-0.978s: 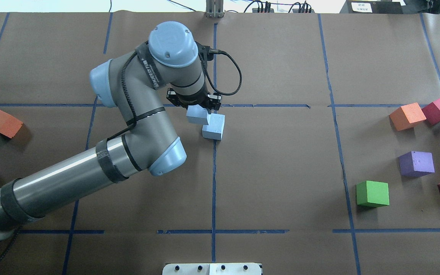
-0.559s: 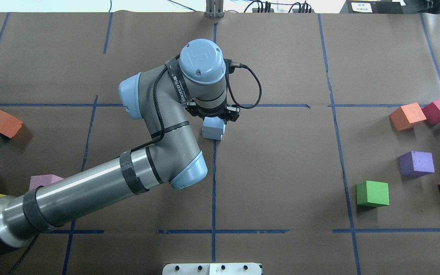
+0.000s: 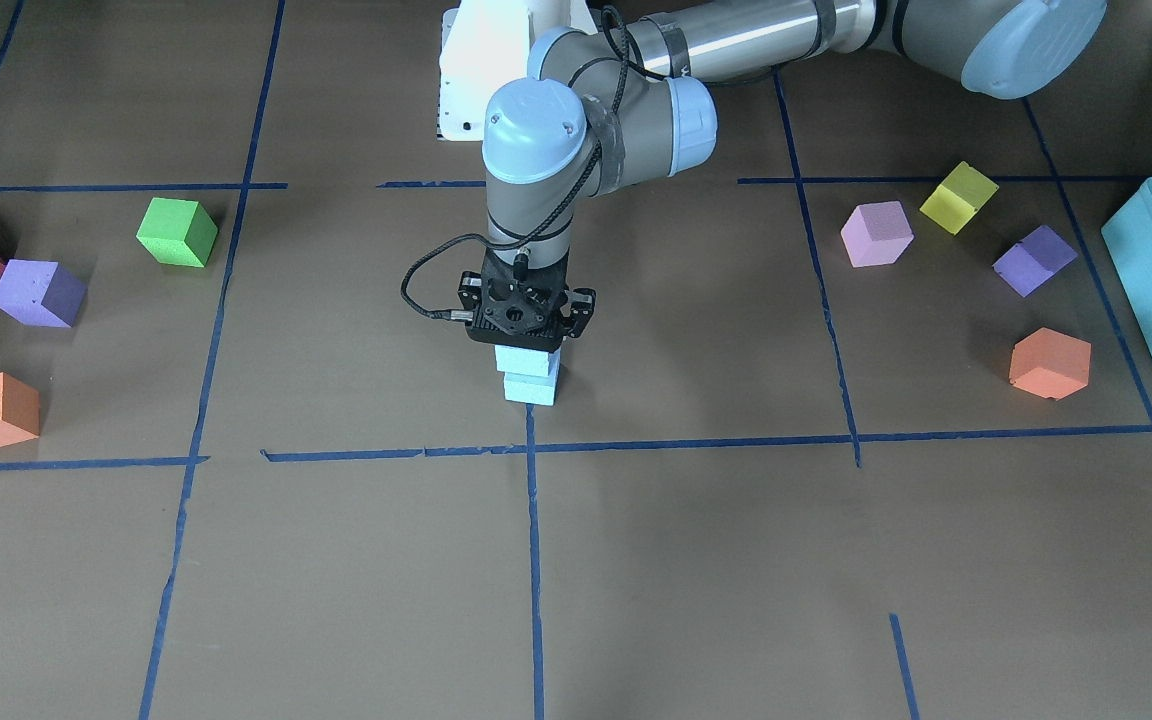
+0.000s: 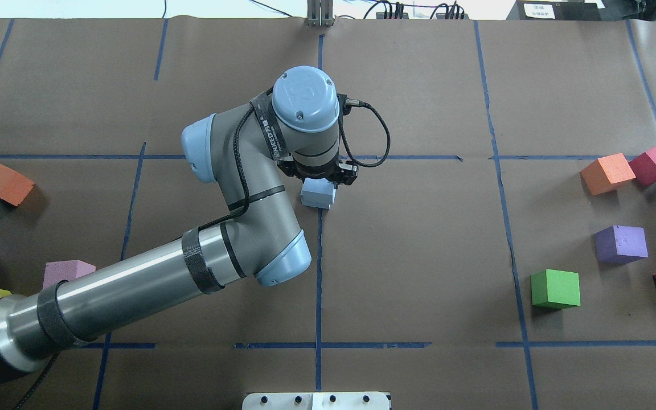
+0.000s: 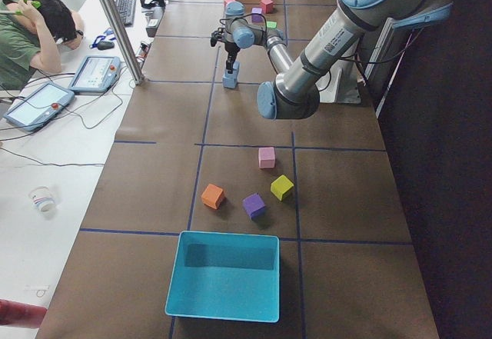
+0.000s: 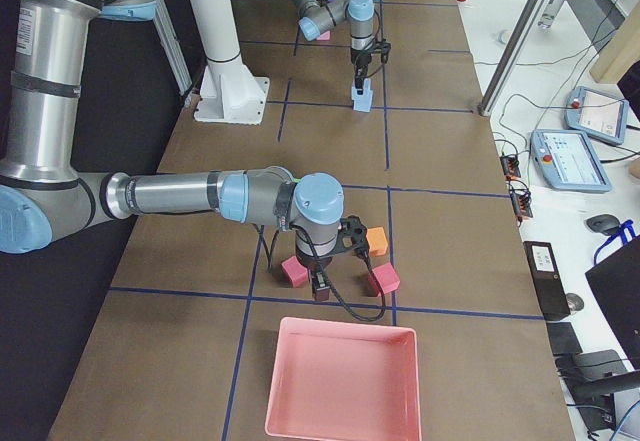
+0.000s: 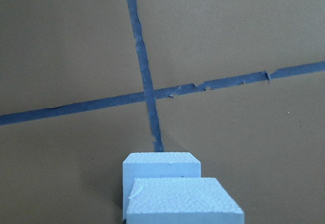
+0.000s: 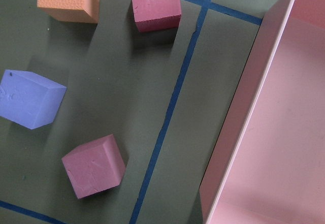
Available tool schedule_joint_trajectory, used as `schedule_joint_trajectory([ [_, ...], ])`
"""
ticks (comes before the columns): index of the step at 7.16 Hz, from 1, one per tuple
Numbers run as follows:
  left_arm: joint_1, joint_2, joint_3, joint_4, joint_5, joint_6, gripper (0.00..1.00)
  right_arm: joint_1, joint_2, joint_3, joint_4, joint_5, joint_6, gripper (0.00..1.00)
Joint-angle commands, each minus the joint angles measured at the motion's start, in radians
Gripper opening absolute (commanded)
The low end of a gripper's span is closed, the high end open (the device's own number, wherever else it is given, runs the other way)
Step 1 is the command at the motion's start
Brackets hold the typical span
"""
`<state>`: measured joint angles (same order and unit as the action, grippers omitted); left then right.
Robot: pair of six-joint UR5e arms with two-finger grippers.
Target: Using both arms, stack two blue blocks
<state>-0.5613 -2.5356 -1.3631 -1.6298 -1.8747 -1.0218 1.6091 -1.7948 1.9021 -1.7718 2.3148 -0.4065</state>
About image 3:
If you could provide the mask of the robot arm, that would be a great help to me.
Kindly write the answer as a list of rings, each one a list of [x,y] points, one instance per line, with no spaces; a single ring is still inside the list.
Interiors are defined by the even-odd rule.
[[[602,31],[547,29],[524,73],[485,104],[486,233],[461,276],[471,340],[550,353],[579,338],[596,295],[566,272],[573,205],[703,164],[717,147],[710,88],[829,51],[890,51],[996,99],[1064,73],[1105,18],[1102,1],[710,1]]]

